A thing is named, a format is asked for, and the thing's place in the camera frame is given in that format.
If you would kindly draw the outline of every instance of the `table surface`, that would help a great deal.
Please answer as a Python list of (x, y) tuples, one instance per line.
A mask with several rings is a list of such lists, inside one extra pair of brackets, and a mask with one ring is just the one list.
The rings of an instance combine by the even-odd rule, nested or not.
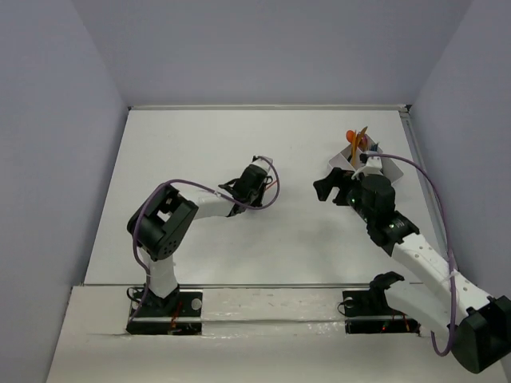
[[(350, 208), (320, 203), (312, 187), (347, 146), (346, 130), (365, 126), (384, 152), (411, 159), (397, 111), (131, 111), (85, 283), (142, 283), (126, 223), (155, 186), (183, 178), (215, 187), (239, 176), (252, 155), (274, 159), (282, 182), (278, 202), (265, 211), (194, 222), (175, 254), (180, 283), (367, 283), (389, 270), (417, 281), (370, 241)], [(438, 249), (418, 174), (398, 166), (404, 176), (394, 185), (397, 209)]]
[(123, 286), (75, 287), (48, 383), (505, 383), (474, 375), (414, 334), (346, 335), (341, 289), (204, 291), (202, 336), (124, 334)]

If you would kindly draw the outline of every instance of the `gray wall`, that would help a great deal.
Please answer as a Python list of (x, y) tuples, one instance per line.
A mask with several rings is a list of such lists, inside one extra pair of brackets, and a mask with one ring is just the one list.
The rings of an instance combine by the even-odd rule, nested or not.
[(126, 114), (69, 0), (0, 2), (0, 381), (43, 382)]
[(509, 15), (509, 0), (474, 1), (412, 108), (459, 267), (498, 296), (511, 296)]
[(129, 105), (411, 103), (469, 0), (73, 0)]

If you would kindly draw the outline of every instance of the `orange ball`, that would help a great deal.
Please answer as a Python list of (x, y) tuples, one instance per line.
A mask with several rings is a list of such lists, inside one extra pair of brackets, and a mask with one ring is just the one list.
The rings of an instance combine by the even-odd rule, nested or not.
[(352, 143), (353, 140), (355, 139), (355, 132), (353, 132), (352, 130), (348, 130), (346, 132), (346, 139), (348, 140), (348, 142)]

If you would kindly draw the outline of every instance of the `white container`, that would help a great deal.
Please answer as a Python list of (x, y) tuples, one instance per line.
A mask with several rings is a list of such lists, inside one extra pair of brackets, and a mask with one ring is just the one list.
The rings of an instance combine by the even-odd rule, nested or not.
[[(366, 135), (367, 138), (367, 147), (370, 147), (372, 144), (374, 144), (374, 141)], [(378, 153), (383, 153), (383, 150), (380, 146), (378, 146)], [(355, 165), (352, 166), (350, 162), (348, 161), (348, 157), (351, 154), (351, 145), (346, 146), (337, 156), (332, 158), (330, 161), (328, 161), (328, 172), (330, 173), (333, 168), (341, 168), (343, 170), (357, 170), (363, 164), (360, 162), (360, 154), (362, 154), (362, 151), (357, 148), (357, 152), (355, 154)], [(390, 180), (392, 184), (397, 182), (402, 176), (403, 172), (398, 167), (398, 165), (395, 164), (393, 160), (390, 158), (383, 158), (382, 157), (382, 174)]]

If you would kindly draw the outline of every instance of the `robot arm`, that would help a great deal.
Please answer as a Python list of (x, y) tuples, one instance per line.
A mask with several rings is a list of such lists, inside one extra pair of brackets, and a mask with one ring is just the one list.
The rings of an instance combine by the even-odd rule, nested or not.
[[(150, 271), (146, 306), (160, 307), (167, 314), (176, 306), (179, 284), (174, 275), (173, 254), (181, 244), (192, 221), (208, 217), (232, 217), (246, 210), (235, 202), (260, 207), (270, 165), (253, 158), (240, 178), (220, 185), (225, 199), (208, 191), (181, 192), (172, 185), (162, 188), (144, 211), (138, 231), (140, 253)], [(133, 235), (142, 207), (132, 216), (128, 231)]]
[(457, 270), (451, 275), (447, 261), (412, 222), (395, 210), (395, 190), (381, 174), (381, 160), (378, 157), (361, 160), (366, 161), (366, 166), (356, 172), (334, 168), (327, 178), (314, 182), (318, 198), (326, 201), (332, 188), (338, 188), (333, 202), (355, 209), (367, 223), (371, 240), (411, 270), (423, 285), (410, 285), (396, 273), (379, 275), (370, 284), (368, 292), (372, 298), (353, 304), (391, 307), (413, 315), (418, 322), (446, 337), (450, 323), (450, 278), (455, 278), (457, 327), (453, 355), (473, 373), (503, 358), (511, 352), (511, 301), (505, 296), (493, 298)]

